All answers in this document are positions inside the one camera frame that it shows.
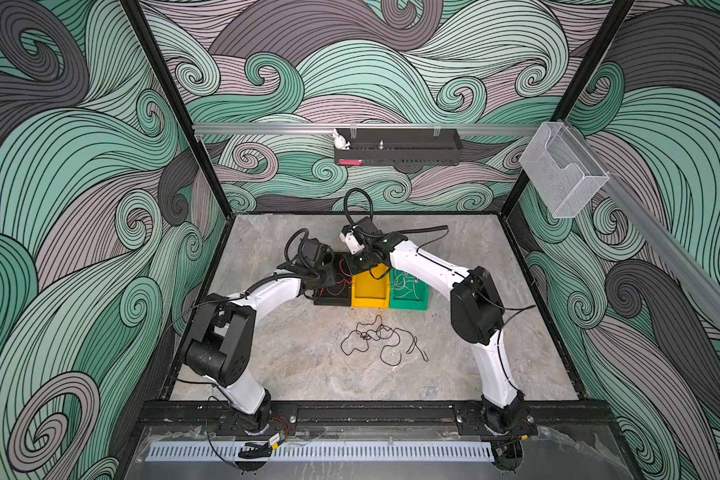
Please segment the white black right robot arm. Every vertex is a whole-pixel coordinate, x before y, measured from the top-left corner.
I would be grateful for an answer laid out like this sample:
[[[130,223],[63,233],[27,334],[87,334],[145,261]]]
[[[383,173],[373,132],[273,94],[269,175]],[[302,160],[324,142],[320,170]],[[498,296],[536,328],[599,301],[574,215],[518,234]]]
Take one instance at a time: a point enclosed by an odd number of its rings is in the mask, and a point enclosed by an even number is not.
[[[503,415],[518,406],[521,392],[504,360],[502,329],[506,308],[485,268],[458,266],[397,234],[361,242],[347,233],[340,239],[351,252],[349,266],[355,273],[385,265],[414,276],[447,298],[453,330],[471,345],[485,405]]]

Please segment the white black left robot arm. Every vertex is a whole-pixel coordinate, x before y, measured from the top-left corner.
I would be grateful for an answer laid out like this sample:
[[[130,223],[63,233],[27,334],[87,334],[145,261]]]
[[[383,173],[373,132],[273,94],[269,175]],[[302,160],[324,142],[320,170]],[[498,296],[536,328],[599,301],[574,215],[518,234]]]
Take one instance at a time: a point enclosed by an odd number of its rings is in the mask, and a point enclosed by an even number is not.
[[[249,370],[256,322],[307,290],[334,285],[333,262],[330,254],[283,263],[240,293],[206,297],[180,348],[182,363],[209,379],[237,412],[261,416],[268,391]]]

